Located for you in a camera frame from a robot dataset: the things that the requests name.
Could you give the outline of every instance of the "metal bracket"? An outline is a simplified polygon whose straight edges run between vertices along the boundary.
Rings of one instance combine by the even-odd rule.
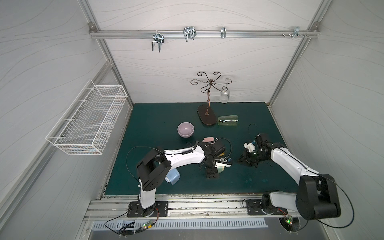
[[[161,44],[164,42],[164,36],[157,33],[153,35],[153,41],[152,41],[152,52],[153,49],[155,48],[155,44],[157,43],[159,45],[159,53],[161,49]]]
[[[299,27],[296,27],[294,30],[293,30],[293,33],[292,34],[289,34],[291,36],[292,39],[294,39],[295,37],[305,37],[304,35],[300,34],[299,33]]]
[[[95,33],[97,31],[96,25],[94,23],[88,23],[88,26],[89,26],[90,33]]]
[[[188,38],[192,38],[192,40],[194,40],[196,36],[196,29],[193,26],[186,27],[185,29],[183,29],[183,34],[187,42]]]
[[[221,27],[221,38],[226,38],[227,36],[227,28]]]
[[[311,31],[319,31],[320,22],[314,22]]]

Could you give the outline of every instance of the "aluminum rail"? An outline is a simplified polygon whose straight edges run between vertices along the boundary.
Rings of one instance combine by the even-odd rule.
[[[166,200],[168,219],[179,218],[253,218],[283,217],[283,215],[247,214],[243,206],[244,199],[261,199],[260,194],[190,194],[156,195],[156,200]],[[85,213],[84,220],[109,220],[127,211],[128,205],[137,201],[137,195],[110,196],[101,200],[92,200]],[[289,214],[298,217],[299,213],[289,210]]]
[[[329,5],[331,4],[331,2],[332,2],[332,0],[323,0],[320,3],[319,8],[317,9],[311,23],[308,26],[310,29],[317,29],[318,30],[319,25],[321,23],[321,20],[323,19],[325,13],[327,12],[327,9],[328,9]],[[277,84],[277,87],[275,88],[275,91],[273,92],[273,94],[271,96],[271,99],[270,99],[269,104],[268,104],[270,108],[275,103],[277,96],[279,95],[281,89],[283,88],[284,84],[286,83],[289,76],[291,75],[291,73],[292,73],[293,69],[295,68],[297,62],[299,61],[300,57],[304,53],[304,50],[307,48],[310,40],[311,40],[310,38],[303,38],[300,41],[299,45],[297,46],[297,49],[296,49],[295,53],[293,54],[291,61],[289,62],[285,72],[283,73],[283,76],[281,77],[279,83]]]
[[[96,31],[90,32],[91,38],[110,39],[110,38],[151,38],[159,33],[164,38],[184,38],[181,30],[162,30],[162,31]],[[293,30],[226,30],[225,38],[291,38]],[[317,38],[319,31],[300,30],[299,34],[304,38]],[[221,38],[220,30],[196,30],[195,38]]]

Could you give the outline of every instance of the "mounting plate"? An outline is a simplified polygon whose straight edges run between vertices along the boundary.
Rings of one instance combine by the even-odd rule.
[[[265,213],[263,213],[261,208],[261,199],[247,199],[245,200],[245,203],[247,206],[248,215],[266,215]],[[280,209],[284,212],[287,212],[285,208],[280,207]],[[268,214],[272,213],[271,215],[283,215],[283,213],[277,207],[268,207],[264,211]]]
[[[159,217],[168,216],[168,201],[156,201],[154,205],[147,209],[143,209],[140,202],[130,202],[127,217],[157,217],[155,208],[159,210]]]

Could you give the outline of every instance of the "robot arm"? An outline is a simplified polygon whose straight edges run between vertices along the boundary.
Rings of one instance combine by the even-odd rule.
[[[147,209],[155,203],[156,188],[163,182],[168,172],[174,168],[204,161],[207,178],[218,177],[218,167],[230,167],[230,162],[216,158],[224,153],[225,146],[220,141],[214,143],[196,142],[193,147],[178,150],[151,150],[137,164],[140,183],[140,204]]]
[[[299,212],[306,220],[339,217],[341,209],[333,177],[320,174],[292,155],[281,143],[272,143],[266,133],[258,134],[256,141],[256,164],[243,157],[240,160],[257,166],[257,162],[271,159],[279,164],[298,184],[296,194],[271,192],[268,196],[274,207]]]

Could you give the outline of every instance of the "metal floor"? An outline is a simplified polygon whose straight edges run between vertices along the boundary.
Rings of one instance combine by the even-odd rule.
[[[130,240],[328,240],[324,228],[317,221],[310,221],[298,234],[289,234],[282,228],[277,218],[265,219],[268,228],[246,229],[182,229],[182,230],[147,230],[137,235],[127,236]],[[111,231],[92,231],[89,240],[117,240],[125,239]]]

